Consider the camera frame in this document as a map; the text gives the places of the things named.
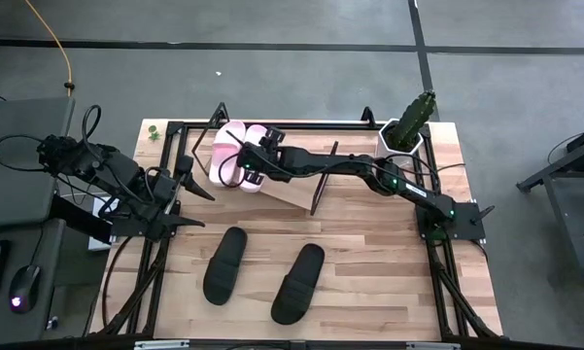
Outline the pink slide sandal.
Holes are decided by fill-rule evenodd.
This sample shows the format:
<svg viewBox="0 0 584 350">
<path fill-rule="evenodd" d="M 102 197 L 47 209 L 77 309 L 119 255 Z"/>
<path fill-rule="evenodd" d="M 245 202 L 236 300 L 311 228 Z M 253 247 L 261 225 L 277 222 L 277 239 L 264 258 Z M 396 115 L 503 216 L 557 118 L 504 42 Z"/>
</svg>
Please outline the pink slide sandal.
<svg viewBox="0 0 584 350">
<path fill-rule="evenodd" d="M 266 127 L 263 125 L 260 125 L 260 124 L 251 125 L 245 133 L 244 142 L 249 142 L 249 143 L 252 143 L 252 144 L 258 146 L 259 140 L 264 135 L 265 130 L 266 130 Z M 251 171 L 251 170 L 249 170 L 245 167 L 240 168 L 240 173 L 239 173 L 240 189 L 246 193 L 259 192 L 262 184 L 260 187 L 250 187 L 250 186 L 247 186 L 245 184 L 245 172 L 246 171 Z"/>
<path fill-rule="evenodd" d="M 240 182 L 241 167 L 236 162 L 245 133 L 246 126 L 241 121 L 228 122 L 216 133 L 209 168 L 209 180 L 215 186 L 232 187 Z"/>
</svg>

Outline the black metal table frame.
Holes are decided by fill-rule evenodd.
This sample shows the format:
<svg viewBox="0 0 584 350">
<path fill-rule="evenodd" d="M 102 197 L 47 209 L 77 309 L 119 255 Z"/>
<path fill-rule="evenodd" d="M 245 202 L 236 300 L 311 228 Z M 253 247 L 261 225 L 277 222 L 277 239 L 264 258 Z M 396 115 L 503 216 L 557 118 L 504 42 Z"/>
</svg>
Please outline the black metal table frame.
<svg viewBox="0 0 584 350">
<path fill-rule="evenodd" d="M 373 154 L 377 130 L 368 122 L 274 121 L 287 129 L 284 145 L 327 154 Z M 216 198 L 182 192 L 181 214 L 206 227 L 181 227 L 171 239 L 153 324 L 153 338 L 424 340 L 440 338 L 425 242 L 417 232 L 413 204 L 369 190 L 356 177 L 330 175 L 314 215 L 257 192 L 212 186 Z M 208 261 L 230 227 L 248 234 L 238 279 L 229 301 L 208 302 L 202 282 Z M 322 247 L 325 262 L 311 305 L 297 323 L 271 316 L 274 298 L 301 248 Z M 452 245 L 460 287 L 494 332 L 503 333 L 483 253 L 467 241 Z"/>
</svg>

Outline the black slide sandal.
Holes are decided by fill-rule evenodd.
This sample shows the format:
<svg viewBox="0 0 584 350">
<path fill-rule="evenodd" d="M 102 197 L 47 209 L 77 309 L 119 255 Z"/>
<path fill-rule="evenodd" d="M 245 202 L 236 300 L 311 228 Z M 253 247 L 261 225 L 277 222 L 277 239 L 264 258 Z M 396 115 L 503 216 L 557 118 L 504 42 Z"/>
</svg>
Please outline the black slide sandal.
<svg viewBox="0 0 584 350">
<path fill-rule="evenodd" d="M 248 234 L 240 227 L 230 227 L 209 260 L 203 278 L 203 294 L 215 305 L 224 305 L 234 290 Z"/>
<path fill-rule="evenodd" d="M 272 303 L 271 318 L 280 325 L 298 322 L 308 311 L 325 261 L 322 247 L 309 243 L 299 251 Z"/>
</svg>

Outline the dark grey desk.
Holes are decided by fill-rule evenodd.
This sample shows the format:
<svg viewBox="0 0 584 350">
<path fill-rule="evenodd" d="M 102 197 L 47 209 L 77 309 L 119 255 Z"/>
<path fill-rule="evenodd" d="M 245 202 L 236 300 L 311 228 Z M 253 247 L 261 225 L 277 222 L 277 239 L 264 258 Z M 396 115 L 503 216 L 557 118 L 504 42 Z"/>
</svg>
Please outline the dark grey desk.
<svg viewBox="0 0 584 350">
<path fill-rule="evenodd" d="M 50 216 L 55 180 L 42 172 L 36 149 L 69 130 L 68 97 L 0 102 L 0 242 L 7 252 L 0 276 L 0 344 L 34 341 L 46 330 L 53 279 L 66 224 Z M 36 267 L 38 298 L 25 313 L 12 310 L 10 286 L 19 270 Z"/>
</svg>

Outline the green cactus plant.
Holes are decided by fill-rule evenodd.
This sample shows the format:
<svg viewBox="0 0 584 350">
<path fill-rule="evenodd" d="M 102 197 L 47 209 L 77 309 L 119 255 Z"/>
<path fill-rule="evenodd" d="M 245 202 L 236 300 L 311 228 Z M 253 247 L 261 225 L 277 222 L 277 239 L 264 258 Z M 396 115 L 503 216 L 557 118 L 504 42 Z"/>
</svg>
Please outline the green cactus plant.
<svg viewBox="0 0 584 350">
<path fill-rule="evenodd" d="M 418 133 L 433 114 L 436 95 L 426 90 L 405 109 L 395 126 L 390 126 L 385 134 L 387 146 L 392 150 L 410 152 L 418 143 Z"/>
</svg>

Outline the silver aluminium bracket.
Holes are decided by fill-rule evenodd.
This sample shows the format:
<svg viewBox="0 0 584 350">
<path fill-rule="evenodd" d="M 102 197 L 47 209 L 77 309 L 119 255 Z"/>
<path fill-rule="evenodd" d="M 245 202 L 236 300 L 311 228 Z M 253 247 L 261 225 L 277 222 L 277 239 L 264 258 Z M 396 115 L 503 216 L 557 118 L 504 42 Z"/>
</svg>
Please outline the silver aluminium bracket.
<svg viewBox="0 0 584 350">
<path fill-rule="evenodd" d="M 407 342 L 405 345 L 406 350 L 462 350 L 461 345 L 458 343 L 446 343 L 446 342 Z"/>
<path fill-rule="evenodd" d="M 181 339 L 137 341 L 133 350 L 189 350 L 189 341 Z"/>
</svg>

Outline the black computer mouse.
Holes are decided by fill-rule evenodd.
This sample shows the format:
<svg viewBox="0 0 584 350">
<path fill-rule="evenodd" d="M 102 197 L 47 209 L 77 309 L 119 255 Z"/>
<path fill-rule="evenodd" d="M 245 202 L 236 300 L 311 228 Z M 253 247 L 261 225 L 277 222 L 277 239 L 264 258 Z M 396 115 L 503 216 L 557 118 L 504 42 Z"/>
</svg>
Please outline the black computer mouse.
<svg viewBox="0 0 584 350">
<path fill-rule="evenodd" d="M 30 264 L 21 267 L 15 273 L 9 288 L 9 304 L 12 312 L 23 314 L 34 308 L 39 294 L 41 271 L 39 265 Z"/>
</svg>

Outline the wooden shelf with black frame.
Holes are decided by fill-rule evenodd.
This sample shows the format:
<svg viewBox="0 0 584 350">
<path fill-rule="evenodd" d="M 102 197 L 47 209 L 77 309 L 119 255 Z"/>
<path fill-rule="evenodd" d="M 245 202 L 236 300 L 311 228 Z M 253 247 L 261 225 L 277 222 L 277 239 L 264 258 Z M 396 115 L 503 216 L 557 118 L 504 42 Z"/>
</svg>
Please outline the wooden shelf with black frame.
<svg viewBox="0 0 584 350">
<path fill-rule="evenodd" d="M 229 117 L 224 103 L 220 102 L 210 120 L 205 123 L 201 134 L 191 149 L 194 160 L 198 163 L 199 167 L 208 178 L 211 157 L 207 162 L 203 162 L 199 158 L 198 150 L 200 144 L 209 131 L 214 130 L 218 132 L 219 129 L 231 121 L 232 119 Z M 249 125 L 248 122 L 243 123 L 246 126 L 246 131 L 251 125 L 254 125 L 254 123 L 251 125 Z M 266 125 L 266 122 L 257 124 L 263 125 L 266 128 L 269 126 L 277 126 L 275 122 L 270 122 L 268 125 Z M 306 209 L 310 212 L 311 215 L 314 215 L 322 193 L 326 187 L 327 178 L 327 174 L 322 174 L 309 178 L 295 178 L 290 180 L 288 183 L 285 183 L 275 182 L 274 180 L 271 180 L 265 176 L 261 189 L 258 193 L 263 193 L 289 204 L 293 204 L 297 207 Z"/>
</svg>

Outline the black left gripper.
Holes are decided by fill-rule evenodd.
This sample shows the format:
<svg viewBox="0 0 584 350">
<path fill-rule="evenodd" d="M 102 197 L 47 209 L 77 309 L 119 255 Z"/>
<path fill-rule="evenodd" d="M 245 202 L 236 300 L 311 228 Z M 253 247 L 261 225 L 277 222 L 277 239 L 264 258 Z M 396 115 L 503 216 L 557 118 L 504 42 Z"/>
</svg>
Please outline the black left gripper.
<svg viewBox="0 0 584 350">
<path fill-rule="evenodd" d="M 215 201 L 215 198 L 201 188 L 192 177 L 193 158 L 180 156 L 177 169 L 180 177 L 175 179 L 172 174 L 162 168 L 156 176 L 153 195 L 155 198 L 154 215 L 150 219 L 145 230 L 146 238 L 169 237 L 178 227 L 201 227 L 205 224 L 194 219 L 184 218 L 178 214 L 172 214 L 171 210 L 176 204 L 176 197 L 183 187 L 187 192 L 201 198 Z"/>
</svg>

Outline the white box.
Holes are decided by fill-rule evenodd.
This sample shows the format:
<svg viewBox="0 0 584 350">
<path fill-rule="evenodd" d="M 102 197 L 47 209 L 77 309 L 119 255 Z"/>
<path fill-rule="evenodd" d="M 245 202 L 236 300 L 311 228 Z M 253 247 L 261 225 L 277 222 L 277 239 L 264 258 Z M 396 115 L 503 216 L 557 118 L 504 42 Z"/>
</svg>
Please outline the white box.
<svg viewBox="0 0 584 350">
<path fill-rule="evenodd" d="M 91 214 L 95 217 L 99 217 L 98 212 L 99 210 L 102 208 L 103 204 L 108 201 L 110 199 L 109 196 L 102 196 L 101 198 L 95 198 L 93 200 L 93 204 L 92 204 L 92 210 L 91 210 Z M 104 243 L 100 240 L 97 240 L 93 237 L 91 237 L 88 240 L 88 246 L 87 248 L 89 249 L 89 251 L 104 251 L 104 250 L 109 250 L 112 246 L 113 243 L 115 243 L 117 241 L 117 238 L 113 235 L 111 235 L 109 237 L 109 242 L 108 243 Z"/>
</svg>

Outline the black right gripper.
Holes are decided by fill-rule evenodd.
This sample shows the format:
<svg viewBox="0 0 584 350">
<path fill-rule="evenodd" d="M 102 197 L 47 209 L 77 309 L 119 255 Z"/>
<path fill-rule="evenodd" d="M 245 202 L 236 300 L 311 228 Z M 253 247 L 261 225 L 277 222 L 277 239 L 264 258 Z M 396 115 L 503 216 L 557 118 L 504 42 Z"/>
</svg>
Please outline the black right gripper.
<svg viewBox="0 0 584 350">
<path fill-rule="evenodd" d="M 259 140 L 259 145 L 245 143 L 245 184 L 250 187 L 260 187 L 264 175 L 271 180 L 288 183 L 296 178 L 298 173 L 292 166 L 294 157 L 298 154 L 297 147 L 274 147 L 284 141 L 286 133 L 281 129 L 269 126 Z"/>
</svg>

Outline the white hexagonal plant pot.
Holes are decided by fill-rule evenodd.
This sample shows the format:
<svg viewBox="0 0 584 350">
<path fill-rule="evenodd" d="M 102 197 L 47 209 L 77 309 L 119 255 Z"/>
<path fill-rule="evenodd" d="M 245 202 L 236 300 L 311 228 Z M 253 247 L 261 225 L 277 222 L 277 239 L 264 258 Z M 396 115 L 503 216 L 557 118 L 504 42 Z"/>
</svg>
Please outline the white hexagonal plant pot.
<svg viewBox="0 0 584 350">
<path fill-rule="evenodd" d="M 378 140 L 375 148 L 375 156 L 386 158 L 391 156 L 389 161 L 400 168 L 411 169 L 413 167 L 412 157 L 419 151 L 424 144 L 423 136 L 417 132 L 411 142 L 404 146 L 393 146 L 393 142 L 388 138 L 388 133 L 396 128 L 399 119 L 388 120 L 378 131 Z"/>
</svg>

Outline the black side table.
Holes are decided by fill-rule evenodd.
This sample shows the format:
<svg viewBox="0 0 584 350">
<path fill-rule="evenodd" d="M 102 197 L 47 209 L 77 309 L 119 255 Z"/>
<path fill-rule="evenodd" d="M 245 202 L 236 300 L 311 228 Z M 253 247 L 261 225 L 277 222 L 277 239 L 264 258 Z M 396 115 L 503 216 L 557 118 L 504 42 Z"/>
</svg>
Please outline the black side table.
<svg viewBox="0 0 584 350">
<path fill-rule="evenodd" d="M 522 193 L 543 186 L 574 258 L 569 269 L 584 279 L 584 132 L 567 140 L 565 154 L 516 184 Z"/>
</svg>

